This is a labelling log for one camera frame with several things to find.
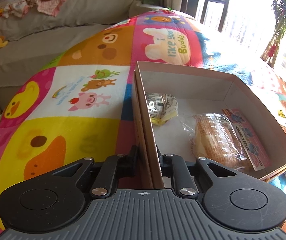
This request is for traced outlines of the pink floral cloth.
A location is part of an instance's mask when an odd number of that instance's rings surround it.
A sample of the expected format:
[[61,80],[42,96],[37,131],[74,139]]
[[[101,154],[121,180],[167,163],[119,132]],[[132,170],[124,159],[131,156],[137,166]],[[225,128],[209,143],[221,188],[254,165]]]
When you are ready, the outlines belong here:
[[67,0],[14,0],[7,3],[3,8],[2,16],[8,18],[14,15],[23,18],[31,8],[36,8],[37,12],[56,17],[60,11],[60,7]]

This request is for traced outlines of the beige sofa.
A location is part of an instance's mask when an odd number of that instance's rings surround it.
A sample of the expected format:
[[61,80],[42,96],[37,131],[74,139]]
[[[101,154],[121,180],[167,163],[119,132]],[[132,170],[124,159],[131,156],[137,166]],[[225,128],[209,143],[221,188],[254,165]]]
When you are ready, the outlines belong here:
[[31,9],[23,18],[0,18],[0,112],[44,65],[88,37],[155,9],[138,0],[67,0],[57,16]]

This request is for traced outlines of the packaged bread loaf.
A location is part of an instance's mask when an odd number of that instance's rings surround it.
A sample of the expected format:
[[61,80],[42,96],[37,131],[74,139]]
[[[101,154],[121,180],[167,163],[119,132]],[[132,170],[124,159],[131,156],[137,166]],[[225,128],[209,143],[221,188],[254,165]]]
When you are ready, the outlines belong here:
[[196,158],[208,158],[244,173],[253,170],[226,115],[197,114],[187,118],[182,125],[189,136],[191,152]]

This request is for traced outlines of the colourful cartoon play mat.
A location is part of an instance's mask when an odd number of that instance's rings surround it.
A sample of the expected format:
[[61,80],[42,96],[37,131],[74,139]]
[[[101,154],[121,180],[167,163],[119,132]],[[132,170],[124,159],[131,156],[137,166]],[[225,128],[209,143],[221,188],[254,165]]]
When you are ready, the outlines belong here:
[[[197,197],[144,185],[133,112],[138,62],[237,76],[286,134],[286,83],[194,19],[156,10],[76,44],[33,75],[0,118],[0,239],[286,239],[286,194],[194,156]],[[135,175],[92,197],[93,165],[138,146]]]

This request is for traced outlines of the pink Volcano snack packet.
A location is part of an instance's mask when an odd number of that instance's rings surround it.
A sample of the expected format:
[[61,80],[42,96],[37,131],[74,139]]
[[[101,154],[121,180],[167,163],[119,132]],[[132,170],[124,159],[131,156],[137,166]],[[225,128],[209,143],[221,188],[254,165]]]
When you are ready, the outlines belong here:
[[255,171],[270,166],[270,159],[254,128],[238,109],[223,109]]

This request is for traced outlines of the newspaper print snack packet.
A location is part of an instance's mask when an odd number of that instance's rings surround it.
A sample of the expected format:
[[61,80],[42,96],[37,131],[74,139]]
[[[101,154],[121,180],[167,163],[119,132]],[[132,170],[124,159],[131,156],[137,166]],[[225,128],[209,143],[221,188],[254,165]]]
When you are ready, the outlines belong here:
[[151,123],[162,126],[178,116],[178,101],[172,94],[146,93]]

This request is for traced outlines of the white cardboard box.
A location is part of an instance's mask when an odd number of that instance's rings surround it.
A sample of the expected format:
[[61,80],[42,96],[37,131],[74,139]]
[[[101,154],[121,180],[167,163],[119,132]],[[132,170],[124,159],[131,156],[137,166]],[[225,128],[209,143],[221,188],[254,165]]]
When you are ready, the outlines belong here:
[[[178,101],[178,116],[153,127],[146,94],[172,94]],[[142,154],[141,176],[145,186],[164,187],[158,154],[195,158],[182,122],[195,114],[238,109],[250,122],[270,159],[270,165],[251,175],[267,180],[286,169],[286,134],[262,102],[265,91],[252,90],[237,76],[202,68],[156,62],[138,62],[133,79],[133,112]]]

